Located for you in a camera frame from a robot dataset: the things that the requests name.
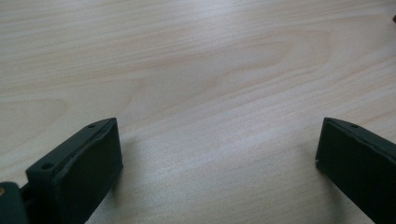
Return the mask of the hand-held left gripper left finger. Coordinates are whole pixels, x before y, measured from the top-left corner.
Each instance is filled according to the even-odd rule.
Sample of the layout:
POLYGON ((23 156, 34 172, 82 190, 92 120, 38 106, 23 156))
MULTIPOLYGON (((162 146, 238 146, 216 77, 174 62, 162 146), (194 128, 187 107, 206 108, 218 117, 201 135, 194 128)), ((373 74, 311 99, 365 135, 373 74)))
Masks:
POLYGON ((117 120, 87 125, 26 170, 32 222, 84 224, 122 168, 117 120))

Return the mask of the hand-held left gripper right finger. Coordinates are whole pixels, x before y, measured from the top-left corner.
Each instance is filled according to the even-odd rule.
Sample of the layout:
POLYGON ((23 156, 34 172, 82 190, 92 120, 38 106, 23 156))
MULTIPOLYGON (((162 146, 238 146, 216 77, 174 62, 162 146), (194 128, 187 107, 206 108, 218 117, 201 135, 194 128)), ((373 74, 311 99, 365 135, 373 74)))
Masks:
POLYGON ((326 118, 316 166, 375 224, 396 224, 396 144, 354 123, 326 118))

